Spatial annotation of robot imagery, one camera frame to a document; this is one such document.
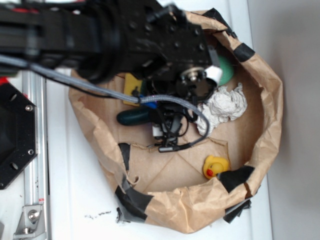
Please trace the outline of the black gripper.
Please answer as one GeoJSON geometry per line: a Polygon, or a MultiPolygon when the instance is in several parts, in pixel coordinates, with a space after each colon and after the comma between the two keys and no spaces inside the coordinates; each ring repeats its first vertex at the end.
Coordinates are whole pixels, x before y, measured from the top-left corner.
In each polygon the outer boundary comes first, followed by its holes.
{"type": "Polygon", "coordinates": [[[113,10],[120,33],[113,74],[130,73],[156,94],[199,102],[211,97],[219,77],[210,70],[221,69],[200,25],[176,5],[155,0],[115,0],[113,10]]]}

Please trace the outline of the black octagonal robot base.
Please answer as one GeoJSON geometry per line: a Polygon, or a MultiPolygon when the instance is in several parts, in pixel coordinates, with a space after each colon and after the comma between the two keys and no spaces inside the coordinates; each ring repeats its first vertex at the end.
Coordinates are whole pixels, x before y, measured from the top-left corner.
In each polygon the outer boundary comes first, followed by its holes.
{"type": "Polygon", "coordinates": [[[0,189],[37,155],[36,106],[9,82],[0,84],[0,189]]]}

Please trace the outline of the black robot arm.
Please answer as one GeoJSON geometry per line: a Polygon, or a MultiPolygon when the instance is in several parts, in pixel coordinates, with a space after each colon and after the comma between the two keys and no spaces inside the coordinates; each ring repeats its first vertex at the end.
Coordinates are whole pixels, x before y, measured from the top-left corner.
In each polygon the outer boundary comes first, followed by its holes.
{"type": "Polygon", "coordinates": [[[155,0],[2,3],[0,53],[93,84],[129,73],[152,94],[189,101],[210,98],[222,76],[201,26],[155,0]]]}

